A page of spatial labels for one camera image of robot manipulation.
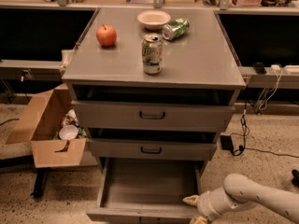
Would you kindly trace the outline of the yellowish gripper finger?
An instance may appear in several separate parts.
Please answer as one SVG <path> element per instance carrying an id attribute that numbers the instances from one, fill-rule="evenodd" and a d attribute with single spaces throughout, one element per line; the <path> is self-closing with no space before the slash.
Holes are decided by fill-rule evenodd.
<path id="1" fill-rule="evenodd" d="M 183 202 L 185 202 L 188 205 L 196 206 L 198 204 L 200 196 L 199 195 L 192 195 L 185 197 L 183 199 Z"/>

